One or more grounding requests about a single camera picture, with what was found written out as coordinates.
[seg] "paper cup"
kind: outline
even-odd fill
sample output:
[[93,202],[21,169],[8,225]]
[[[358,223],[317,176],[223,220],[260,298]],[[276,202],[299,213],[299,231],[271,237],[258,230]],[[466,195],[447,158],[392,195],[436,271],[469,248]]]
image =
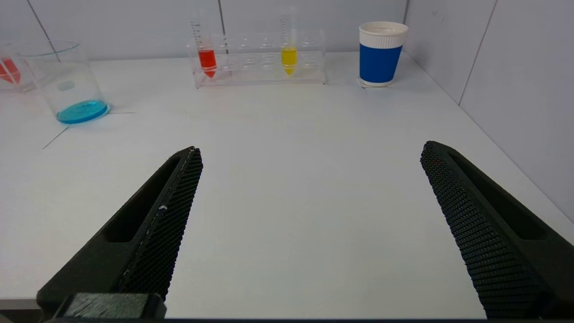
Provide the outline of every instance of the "paper cup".
[[392,84],[409,28],[397,22],[367,22],[359,27],[359,77],[366,86]]

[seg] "yellow liquid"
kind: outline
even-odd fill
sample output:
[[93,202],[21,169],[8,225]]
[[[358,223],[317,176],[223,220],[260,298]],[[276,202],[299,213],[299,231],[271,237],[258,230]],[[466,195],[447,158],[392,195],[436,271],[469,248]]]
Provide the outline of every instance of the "yellow liquid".
[[281,50],[281,64],[283,65],[285,73],[291,75],[297,65],[297,48],[284,47]]

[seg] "test tube rack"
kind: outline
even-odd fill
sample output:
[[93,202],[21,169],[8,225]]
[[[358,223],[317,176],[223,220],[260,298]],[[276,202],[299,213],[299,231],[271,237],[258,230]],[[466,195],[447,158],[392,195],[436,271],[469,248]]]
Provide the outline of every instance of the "test tube rack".
[[189,42],[188,51],[193,68],[195,87],[325,83],[325,37],[323,31],[298,32],[297,65],[288,75],[281,64],[280,33],[250,33],[225,36],[211,35],[217,68],[210,78],[202,70],[195,42]]

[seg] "glass beaker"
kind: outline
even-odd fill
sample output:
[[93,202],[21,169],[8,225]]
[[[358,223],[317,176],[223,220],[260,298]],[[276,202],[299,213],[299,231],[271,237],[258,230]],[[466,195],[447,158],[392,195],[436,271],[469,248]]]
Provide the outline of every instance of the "glass beaker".
[[15,51],[58,121],[77,124],[108,112],[80,43],[50,40],[20,45]]
[[0,44],[0,93],[28,92],[34,89],[30,73],[13,55],[12,44]]

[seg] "blue liquid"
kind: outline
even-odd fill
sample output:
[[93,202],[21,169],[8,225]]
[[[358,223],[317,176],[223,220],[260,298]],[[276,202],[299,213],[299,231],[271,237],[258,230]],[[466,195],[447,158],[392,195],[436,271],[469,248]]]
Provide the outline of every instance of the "blue liquid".
[[101,100],[90,100],[76,103],[56,114],[56,119],[63,124],[79,124],[104,115],[108,106]]

